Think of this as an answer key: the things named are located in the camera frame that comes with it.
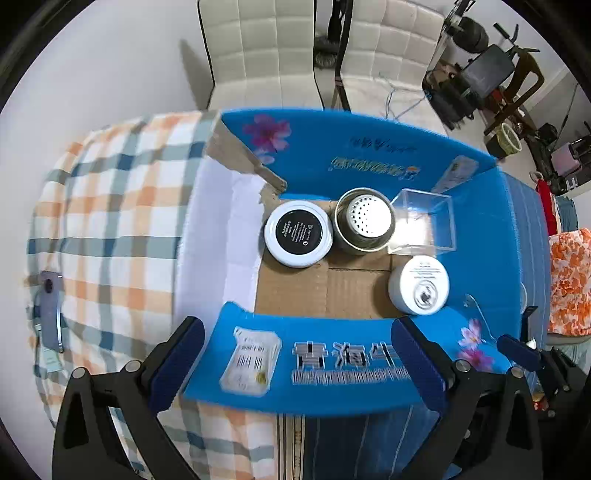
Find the orange patterned cushion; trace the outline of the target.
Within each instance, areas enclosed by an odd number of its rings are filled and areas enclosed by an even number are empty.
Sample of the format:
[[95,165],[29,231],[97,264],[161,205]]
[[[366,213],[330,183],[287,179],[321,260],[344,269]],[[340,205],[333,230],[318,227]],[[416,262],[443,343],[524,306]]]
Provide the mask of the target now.
[[550,333],[590,334],[590,241],[587,228],[550,237]]

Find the white cream jar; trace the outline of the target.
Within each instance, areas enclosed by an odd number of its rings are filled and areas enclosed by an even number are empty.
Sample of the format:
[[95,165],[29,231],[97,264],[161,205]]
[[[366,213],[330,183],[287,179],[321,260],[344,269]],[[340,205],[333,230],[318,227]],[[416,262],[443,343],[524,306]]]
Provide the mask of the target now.
[[440,311],[448,300],[450,280],[447,270],[435,257],[417,255],[396,267],[388,282],[393,305],[410,315],[429,316]]

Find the purple smartphone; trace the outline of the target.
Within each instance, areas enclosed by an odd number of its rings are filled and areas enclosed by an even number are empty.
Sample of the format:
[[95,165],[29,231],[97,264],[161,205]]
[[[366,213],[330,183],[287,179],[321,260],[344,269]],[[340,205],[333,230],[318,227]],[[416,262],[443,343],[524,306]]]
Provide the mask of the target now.
[[42,344],[57,353],[64,351],[62,335],[63,278],[59,273],[42,271],[37,295]]

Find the clear plastic box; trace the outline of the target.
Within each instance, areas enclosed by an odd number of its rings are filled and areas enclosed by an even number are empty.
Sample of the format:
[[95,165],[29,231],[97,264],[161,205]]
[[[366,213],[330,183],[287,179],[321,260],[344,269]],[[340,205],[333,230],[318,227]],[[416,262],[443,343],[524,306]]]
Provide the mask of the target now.
[[391,202],[394,234],[387,250],[391,255],[437,257],[456,250],[452,198],[415,189],[402,189]]

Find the blue cardboard box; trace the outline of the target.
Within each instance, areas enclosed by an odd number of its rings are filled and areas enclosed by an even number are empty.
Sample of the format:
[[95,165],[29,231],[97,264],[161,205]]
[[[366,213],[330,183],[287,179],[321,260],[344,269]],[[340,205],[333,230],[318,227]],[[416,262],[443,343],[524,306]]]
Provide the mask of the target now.
[[450,279],[441,312],[418,321],[451,357],[460,312],[474,297],[495,336],[544,342],[550,247],[539,195],[487,153],[445,136],[375,117],[321,110],[219,113],[204,142],[178,250],[175,310],[204,322],[204,350],[185,398],[230,408],[339,417],[385,412],[420,399],[391,345],[398,310],[387,283],[396,256],[356,251],[307,234],[290,245],[308,267],[290,267],[263,241],[284,201],[327,212],[346,191],[448,193],[452,226],[436,233]]

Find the steel perforated lid canister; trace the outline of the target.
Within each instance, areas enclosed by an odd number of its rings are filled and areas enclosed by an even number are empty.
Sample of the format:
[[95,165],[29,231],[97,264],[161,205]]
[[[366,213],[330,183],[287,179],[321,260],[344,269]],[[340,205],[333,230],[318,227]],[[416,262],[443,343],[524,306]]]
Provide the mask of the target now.
[[379,252],[387,248],[394,235],[394,208],[379,191],[355,188],[335,204],[332,227],[342,251],[356,256]]

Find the plaid checkered cloth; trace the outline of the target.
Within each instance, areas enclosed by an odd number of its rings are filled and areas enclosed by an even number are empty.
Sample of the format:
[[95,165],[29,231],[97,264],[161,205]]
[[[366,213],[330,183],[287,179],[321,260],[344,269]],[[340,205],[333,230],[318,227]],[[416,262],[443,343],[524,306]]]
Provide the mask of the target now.
[[[137,118],[88,134],[51,170],[27,246],[34,376],[56,422],[72,371],[144,359],[175,327],[178,249],[215,112]],[[64,351],[42,344],[42,271],[63,278]]]

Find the white jar black label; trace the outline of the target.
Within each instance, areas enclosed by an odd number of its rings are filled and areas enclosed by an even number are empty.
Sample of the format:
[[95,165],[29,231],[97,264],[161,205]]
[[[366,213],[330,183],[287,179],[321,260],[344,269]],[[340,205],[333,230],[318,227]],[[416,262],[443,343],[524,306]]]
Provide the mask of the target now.
[[334,233],[325,210],[310,201],[291,200],[270,213],[263,238],[267,251],[277,262],[304,269],[329,254]]

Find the black exercise bike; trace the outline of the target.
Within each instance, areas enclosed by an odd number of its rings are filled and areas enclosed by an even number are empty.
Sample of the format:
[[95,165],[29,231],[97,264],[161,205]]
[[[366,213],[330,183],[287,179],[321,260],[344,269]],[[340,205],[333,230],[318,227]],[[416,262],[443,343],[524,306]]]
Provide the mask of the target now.
[[423,88],[445,126],[453,130],[478,110],[490,107],[492,133],[505,120],[522,122],[520,108],[542,88],[545,77],[534,55],[537,48],[517,44],[520,26],[508,33],[499,23],[494,29],[509,42],[503,49],[489,41],[485,28],[466,13],[471,1],[457,1],[444,20],[434,65],[428,69]]

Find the right white padded chair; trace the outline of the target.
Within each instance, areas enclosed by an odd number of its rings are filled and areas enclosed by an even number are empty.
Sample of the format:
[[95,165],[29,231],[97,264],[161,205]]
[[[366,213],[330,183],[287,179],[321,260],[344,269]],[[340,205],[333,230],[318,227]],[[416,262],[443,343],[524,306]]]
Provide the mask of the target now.
[[446,135],[424,90],[444,16],[415,1],[346,3],[332,109]]

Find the white padded chair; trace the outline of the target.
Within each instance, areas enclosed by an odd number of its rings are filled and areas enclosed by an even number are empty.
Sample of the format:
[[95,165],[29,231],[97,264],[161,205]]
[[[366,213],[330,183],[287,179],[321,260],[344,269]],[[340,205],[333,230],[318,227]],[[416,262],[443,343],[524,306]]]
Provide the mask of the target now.
[[415,1],[346,3],[332,109],[446,135],[424,90],[444,16]]
[[311,0],[198,1],[213,82],[208,108],[322,109],[315,13]]

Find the left white padded chair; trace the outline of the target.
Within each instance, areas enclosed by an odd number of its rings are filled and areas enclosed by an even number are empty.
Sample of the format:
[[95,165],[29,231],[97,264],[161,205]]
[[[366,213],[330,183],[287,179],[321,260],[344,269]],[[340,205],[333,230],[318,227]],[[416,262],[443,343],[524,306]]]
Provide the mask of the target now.
[[213,82],[208,108],[322,109],[315,13],[311,0],[198,1]]

